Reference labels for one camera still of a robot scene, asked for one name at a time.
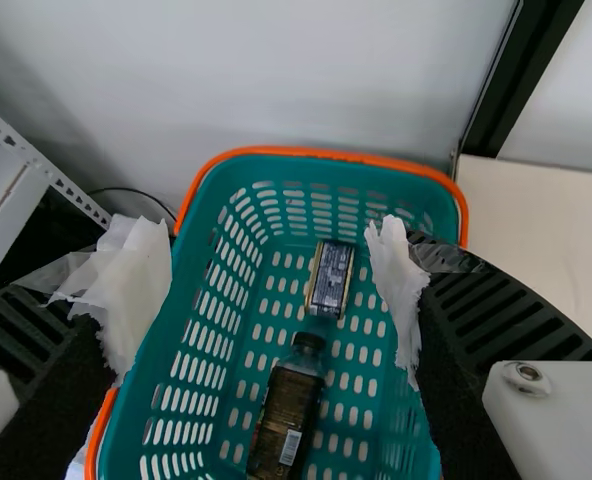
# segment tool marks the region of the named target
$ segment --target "black cable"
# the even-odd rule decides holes
[[[141,190],[138,190],[136,188],[130,188],[130,187],[105,187],[105,188],[98,188],[96,190],[92,190],[90,192],[87,192],[87,195],[89,195],[90,197],[92,195],[95,195],[97,193],[102,193],[102,192],[108,192],[108,191],[122,191],[122,192],[132,192],[132,193],[138,193],[140,195],[143,195],[147,198],[149,198],[150,200],[153,200],[154,202],[156,202],[163,210],[165,210],[167,212],[167,214],[172,218],[172,220],[174,220],[174,222],[176,222],[176,215],[174,215],[172,213],[172,211],[167,208],[167,206],[165,206],[165,204],[163,202],[161,202],[159,199],[157,199],[156,197],[154,197],[153,195],[150,195],[149,193],[143,192]]]

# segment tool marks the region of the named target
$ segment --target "white wall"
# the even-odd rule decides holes
[[[592,0],[583,4],[499,157],[592,170]]]
[[[0,1],[0,113],[84,188],[174,206],[201,164],[245,144],[444,167],[512,4]]]

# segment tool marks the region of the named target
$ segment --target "black vent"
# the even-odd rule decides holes
[[[421,266],[455,265],[474,273],[433,273],[423,292],[420,317],[428,310],[450,339],[459,361],[486,377],[501,360],[592,361],[592,339],[531,289],[477,256],[420,232],[408,240]],[[444,262],[437,258],[445,254]]]
[[[68,306],[43,307],[46,301],[46,296],[16,286],[0,291],[0,369],[20,398],[48,369],[75,325],[67,320]]]

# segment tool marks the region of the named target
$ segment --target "plastic bottle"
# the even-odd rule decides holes
[[[249,478],[300,478],[325,386],[324,349],[324,338],[298,332],[291,354],[272,370],[252,437]]]

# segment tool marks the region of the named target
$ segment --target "bottle cap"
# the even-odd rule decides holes
[[[309,332],[298,332],[294,337],[294,345],[304,345],[311,347],[314,350],[322,350],[327,345],[327,342],[323,337],[315,335]]]

